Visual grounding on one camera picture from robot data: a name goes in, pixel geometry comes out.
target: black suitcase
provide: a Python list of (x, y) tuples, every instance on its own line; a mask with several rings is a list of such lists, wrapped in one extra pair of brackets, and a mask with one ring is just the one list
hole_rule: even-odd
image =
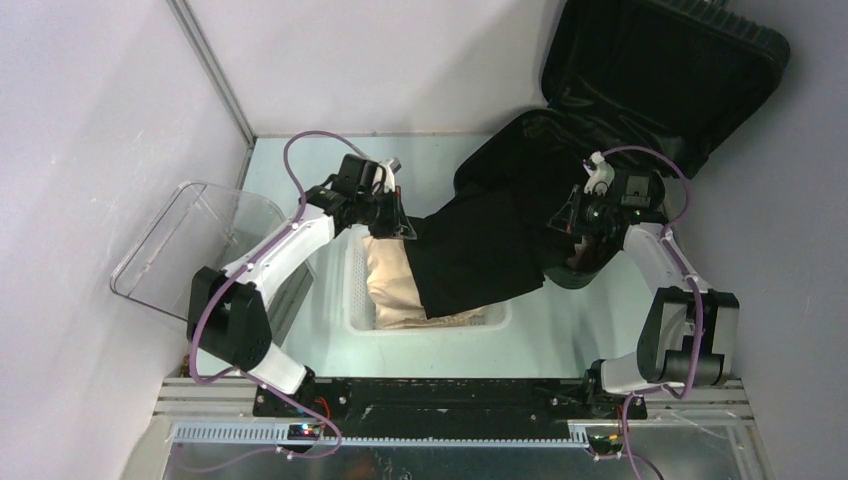
[[(585, 183), (582, 160), (646, 146), (691, 179), (777, 88), (788, 60), (779, 33), (703, 0), (569, 0), (542, 71), (547, 108), (519, 115), (473, 153), (454, 188), (511, 191), (556, 265), (545, 274), (582, 288), (619, 250), (596, 253), (576, 270), (560, 262), (573, 254), (573, 239), (546, 229), (572, 186)], [(639, 152), (607, 160), (673, 175)]]

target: white wall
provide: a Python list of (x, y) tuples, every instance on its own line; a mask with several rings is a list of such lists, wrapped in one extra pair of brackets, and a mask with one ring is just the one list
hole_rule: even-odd
[(116, 478), (185, 340), (109, 274), (245, 146), (163, 0), (3, 2), (0, 38), (0, 478)]
[(737, 0), (792, 59), (695, 179), (690, 259), (742, 304), (735, 372), (779, 479), (845, 478), (848, 2)]
[(191, 2), (260, 135), (494, 132), (545, 103), (563, 3)]

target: beige cloth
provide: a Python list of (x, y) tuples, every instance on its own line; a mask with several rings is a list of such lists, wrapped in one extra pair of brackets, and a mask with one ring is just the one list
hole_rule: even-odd
[(474, 324), (486, 307), (447, 317), (427, 318), (412, 278), (403, 240), (365, 237), (368, 252), (368, 293), (377, 306), (377, 330), (457, 327)]

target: wire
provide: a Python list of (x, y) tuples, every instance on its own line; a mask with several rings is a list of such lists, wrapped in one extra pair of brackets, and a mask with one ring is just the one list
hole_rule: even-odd
[[(622, 422), (622, 430), (624, 430), (624, 449), (626, 450), (626, 456), (630, 461), (630, 466), (633, 468), (633, 473), (636, 474), (636, 478), (642, 480), (642, 475), (639, 473), (639, 469), (636, 468), (636, 462), (634, 461), (635, 455), (632, 453), (630, 449), (630, 428), (627, 425), (627, 414), (630, 408), (630, 402), (636, 397), (636, 395), (644, 395), (647, 393), (653, 393), (660, 390), (664, 390), (671, 395), (673, 395), (677, 399), (686, 398), (689, 393), (692, 391), (695, 385), (695, 376), (698, 371), (698, 360), (701, 357), (701, 342), (704, 337), (704, 299), (701, 296), (700, 288), (698, 287), (698, 282), (693, 277), (693, 273), (689, 270), (689, 267), (686, 266), (686, 262), (680, 257), (677, 251), (672, 248), (671, 242), (668, 240), (667, 234), (671, 231), (671, 228), (680, 222), (687, 213), (689, 213), (689, 205), (692, 200), (692, 187), (690, 185), (690, 180), (686, 178), (686, 175), (680, 170), (680, 167), (677, 166), (676, 163), (671, 161), (668, 157), (663, 155), (662, 153), (652, 150), (647, 147), (642, 147), (639, 145), (627, 145), (623, 147), (615, 147), (611, 148), (601, 155), (606, 157), (607, 155), (612, 155), (614, 153), (619, 152), (628, 152), (628, 151), (637, 151), (647, 153), (649, 155), (653, 155), (657, 159), (663, 161), (666, 165), (668, 165), (672, 171), (680, 178), (680, 181), (683, 182), (683, 190), (685, 192), (685, 200), (683, 203), (683, 209), (670, 220), (665, 226), (662, 228), (660, 232), (660, 243), (665, 247), (668, 251), (671, 258), (674, 260), (674, 263), (677, 264), (677, 268), (680, 270), (680, 273), (683, 275), (686, 283), (689, 285), (689, 288), (692, 289), (692, 296), (695, 297), (695, 333), (693, 335), (692, 342), (692, 355), (689, 357), (689, 371), (686, 375), (686, 382), (683, 384), (683, 390), (678, 393), (673, 388), (663, 385), (661, 387), (653, 387), (646, 390), (634, 391), (627, 395), (627, 398), (624, 400), (624, 410), (621, 414), (621, 422)], [(651, 466), (657, 475), (662, 478), (662, 474), (659, 473), (659, 470), (653, 466), (650, 462), (648, 462), (649, 466)]]
[(318, 397), (315, 399), (316, 403), (320, 403), (324, 406), (324, 411), (326, 412), (327, 418), (332, 418), (332, 414), (330, 413), (330, 404), (327, 403), (327, 399), (324, 397)]
[[(195, 329), (194, 335), (191, 338), (191, 349), (189, 350), (189, 362), (188, 362), (189, 374), (191, 375), (191, 378), (193, 378), (194, 381), (196, 383), (200, 384), (200, 385), (210, 385), (210, 384), (214, 383), (216, 380), (219, 380), (219, 379), (225, 377), (226, 375), (228, 375), (230, 373), (237, 372), (237, 369), (235, 367), (229, 367), (229, 368), (225, 368), (224, 370), (221, 370), (220, 372), (216, 373), (215, 375), (211, 375), (211, 376), (208, 376), (208, 377), (201, 376), (200, 373), (197, 371), (197, 351), (198, 351), (199, 346), (200, 346), (200, 337), (203, 334), (203, 329), (206, 328), (206, 323), (209, 321), (209, 316), (212, 314), (212, 311), (215, 309), (215, 306), (218, 304), (218, 302), (221, 301), (221, 299), (224, 297), (224, 294), (227, 292), (227, 290), (229, 290), (230, 287), (232, 287), (233, 284), (235, 284), (236, 280), (238, 280), (238, 278), (242, 274), (244, 274), (245, 271), (247, 271), (247, 265), (251, 264), (251, 263), (253, 263), (253, 264), (258, 263), (262, 259), (262, 257), (265, 256), (266, 253), (268, 253), (271, 249), (273, 249), (277, 244), (279, 244), (283, 239), (285, 239), (292, 232), (292, 224), (300, 222), (301, 218), (303, 217), (303, 212), (306, 209), (306, 191), (303, 189), (303, 185), (297, 179), (297, 176), (294, 174), (294, 171), (291, 168), (291, 164), (289, 163), (289, 149), (294, 144), (294, 142), (296, 142), (297, 140), (299, 140), (303, 137), (313, 136), (313, 135), (320, 135), (320, 136), (324, 136), (324, 137), (334, 138), (334, 139), (344, 143), (348, 147), (350, 147), (358, 155), (365, 157), (365, 158), (369, 158), (368, 155), (366, 155), (362, 150), (360, 150), (356, 145), (351, 143), (346, 138), (339, 136), (339, 135), (336, 135), (335, 133), (327, 132), (327, 131), (324, 131), (324, 130), (308, 130), (308, 131), (305, 131), (305, 132), (301, 132), (301, 133), (298, 133), (297, 135), (291, 137), (289, 139), (289, 141), (286, 142), (286, 145), (283, 148), (283, 165), (285, 166), (286, 173), (288, 173), (289, 178), (291, 178), (291, 180), (292, 180), (292, 183), (294, 183), (295, 188), (297, 188), (297, 192), (298, 192), (298, 195), (300, 197), (300, 200), (299, 200), (298, 206), (297, 206), (297, 210), (295, 211), (294, 216), (292, 217), (292, 220), (288, 223), (288, 225), (286, 225), (285, 228), (283, 228), (283, 230), (280, 233), (275, 235), (271, 239), (271, 241), (269, 241), (265, 246), (260, 248), (247, 262), (244, 262), (244, 265), (239, 267), (235, 272), (233, 272), (233, 274), (229, 278), (227, 278), (227, 280), (224, 282), (224, 284), (221, 285), (221, 287), (218, 288), (218, 290), (216, 290), (215, 293), (212, 295), (212, 298), (209, 299), (209, 303), (206, 304), (206, 308), (203, 309), (203, 313), (201, 313), (200, 319), (198, 319), (198, 321), (197, 321), (197, 328)], [(245, 378), (247, 378), (248, 380), (252, 381), (253, 383), (255, 383), (259, 386), (265, 385), (265, 383), (262, 380), (254, 377), (253, 375), (249, 374), (248, 372), (240, 372), (240, 373), (241, 373), (242, 376), (244, 376)], [(288, 451), (288, 450), (285, 450), (285, 449), (283, 449), (282, 447), (279, 447), (279, 446), (263, 447), (263, 448), (259, 448), (259, 449), (247, 452), (244, 455), (241, 455), (239, 457), (236, 457), (234, 459), (231, 459), (227, 462), (224, 462), (220, 465), (216, 465), (216, 466), (213, 466), (213, 467), (195, 468), (195, 467), (189, 467), (189, 466), (183, 465), (182, 463), (180, 463), (180, 467), (183, 468), (184, 470), (187, 470), (187, 471), (192, 471), (192, 472), (196, 472), (196, 473), (206, 473), (206, 472), (212, 472), (212, 471), (215, 471), (215, 470), (220, 470), (222, 468), (226, 468), (226, 467), (228, 467), (228, 466), (230, 466), (230, 465), (232, 465), (232, 464), (234, 464), (238, 461), (241, 461), (244, 458), (247, 458), (247, 457), (250, 457), (252, 455), (259, 454), (259, 453), (264, 453), (264, 452), (272, 452), (273, 451), (273, 452), (278, 452), (278, 453), (286, 453), (288, 457), (316, 459), (316, 458), (323, 458), (323, 457), (330, 456), (330, 455), (336, 453), (339, 450), (339, 448), (341, 448), (342, 442), (343, 442), (342, 432), (341, 432), (341, 430), (339, 430), (339, 427), (336, 426), (335, 423), (330, 421), (329, 418), (321, 415), (320, 413), (318, 413), (314, 410), (311, 410), (311, 409), (301, 405), (300, 403), (291, 399), (288, 395), (279, 391), (277, 388), (275, 388), (272, 385), (265, 385), (265, 388), (268, 391), (270, 391), (271, 393), (273, 393), (274, 395), (280, 397), (280, 399), (283, 400), (284, 402), (286, 402), (287, 404), (289, 404), (292, 407), (306, 413), (307, 415), (310, 415), (310, 416), (316, 418), (317, 420), (321, 421), (322, 423), (325, 423), (328, 427), (330, 427), (330, 429), (333, 430), (333, 432), (336, 434), (336, 439), (337, 439), (333, 448), (331, 448), (330, 450), (323, 452), (323, 453), (310, 455), (310, 454), (305, 454), (305, 453), (297, 453), (297, 452)]]

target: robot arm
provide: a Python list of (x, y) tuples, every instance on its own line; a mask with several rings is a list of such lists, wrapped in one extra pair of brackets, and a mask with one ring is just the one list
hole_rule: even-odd
[(693, 386), (720, 385), (730, 373), (739, 302), (717, 292), (692, 268), (656, 212), (664, 196), (657, 174), (615, 171), (600, 153), (587, 162), (590, 178), (572, 194), (567, 229), (616, 236), (654, 295), (636, 351), (600, 365), (601, 388), (627, 394), (657, 385), (683, 386), (695, 338), (695, 295), (702, 300), (703, 337)]
[[(246, 267), (219, 302), (200, 338), (200, 348), (250, 373), (283, 393), (297, 391), (309, 369), (272, 342), (268, 307), (280, 285), (313, 252), (354, 224), (367, 225), (376, 238), (415, 238), (401, 205), (394, 173), (396, 159), (377, 163), (346, 155), (329, 188), (316, 186), (306, 193), (307, 205), (296, 223), (286, 223), (253, 250), (221, 271), (204, 267), (192, 279), (189, 301), (189, 339), (210, 298), (235, 272)], [(250, 263), (278, 234), (291, 227), (257, 264)]]

